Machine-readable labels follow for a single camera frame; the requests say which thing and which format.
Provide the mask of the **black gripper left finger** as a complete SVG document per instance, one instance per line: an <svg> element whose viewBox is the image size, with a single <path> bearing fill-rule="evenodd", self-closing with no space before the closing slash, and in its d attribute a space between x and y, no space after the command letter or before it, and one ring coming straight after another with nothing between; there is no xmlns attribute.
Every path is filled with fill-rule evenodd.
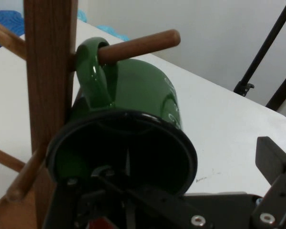
<svg viewBox="0 0 286 229"><path fill-rule="evenodd" d="M90 221L107 218L125 229L210 229L212 222L182 197L143 185L108 167L96 168L87 180L59 179L58 149L47 150L46 164L57 182L45 229L82 229Z"/></svg>

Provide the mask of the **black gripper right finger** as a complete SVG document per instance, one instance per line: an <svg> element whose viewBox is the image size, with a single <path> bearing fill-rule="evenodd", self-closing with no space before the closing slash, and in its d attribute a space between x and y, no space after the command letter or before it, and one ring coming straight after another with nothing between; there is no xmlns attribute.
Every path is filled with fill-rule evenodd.
<svg viewBox="0 0 286 229"><path fill-rule="evenodd" d="M286 229L286 153L270 137L258 137L255 165L271 187L251 214L251 224Z"/></svg>

